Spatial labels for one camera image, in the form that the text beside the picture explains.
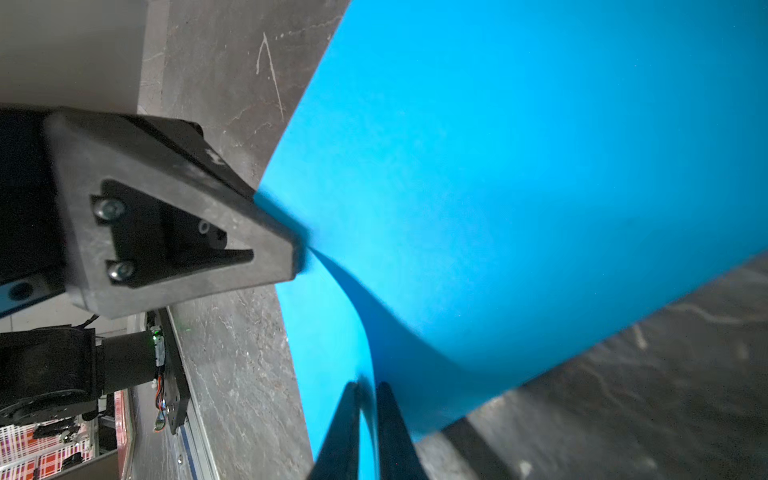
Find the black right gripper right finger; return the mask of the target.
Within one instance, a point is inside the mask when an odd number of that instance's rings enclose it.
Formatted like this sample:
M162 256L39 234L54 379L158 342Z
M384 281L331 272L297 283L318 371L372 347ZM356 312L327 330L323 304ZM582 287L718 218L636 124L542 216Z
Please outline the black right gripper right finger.
M390 385L377 385L379 470L382 480L427 480Z

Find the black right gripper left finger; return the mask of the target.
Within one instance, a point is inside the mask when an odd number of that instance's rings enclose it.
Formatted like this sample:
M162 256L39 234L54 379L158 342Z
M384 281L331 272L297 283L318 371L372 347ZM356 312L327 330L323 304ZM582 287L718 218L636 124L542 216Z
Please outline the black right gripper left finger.
M308 480L357 480L360 446L357 382L346 384Z

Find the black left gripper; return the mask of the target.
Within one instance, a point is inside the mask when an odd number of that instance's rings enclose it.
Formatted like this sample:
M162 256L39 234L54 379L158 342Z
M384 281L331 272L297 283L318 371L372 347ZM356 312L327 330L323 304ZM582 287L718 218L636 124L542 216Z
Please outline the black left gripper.
M119 318L299 273L297 234L198 125L50 113L1 107L3 317L64 285L74 305Z

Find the blue square paper sheet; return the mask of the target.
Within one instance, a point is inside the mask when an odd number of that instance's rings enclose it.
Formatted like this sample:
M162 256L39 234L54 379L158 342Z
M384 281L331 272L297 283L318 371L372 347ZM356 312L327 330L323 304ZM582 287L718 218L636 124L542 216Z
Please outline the blue square paper sheet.
M256 200L312 449L435 430L766 248L767 5L354 1Z

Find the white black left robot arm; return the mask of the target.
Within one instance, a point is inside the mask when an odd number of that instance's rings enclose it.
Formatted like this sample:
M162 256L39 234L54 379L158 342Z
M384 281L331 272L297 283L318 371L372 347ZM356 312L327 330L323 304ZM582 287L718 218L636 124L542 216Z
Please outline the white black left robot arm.
M294 279L297 235L194 122L70 108L1 109L1 313L61 294L93 318ZM95 415L106 394L159 383L161 419L189 393L165 325L99 340L87 324L1 337L3 425Z

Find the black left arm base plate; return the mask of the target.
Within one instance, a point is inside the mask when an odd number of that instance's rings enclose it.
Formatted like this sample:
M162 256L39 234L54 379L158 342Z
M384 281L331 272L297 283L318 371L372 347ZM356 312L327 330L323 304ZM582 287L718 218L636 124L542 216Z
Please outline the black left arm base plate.
M155 430L168 428L175 435L187 419L191 393L169 309L149 311L146 327L151 332L156 357Z

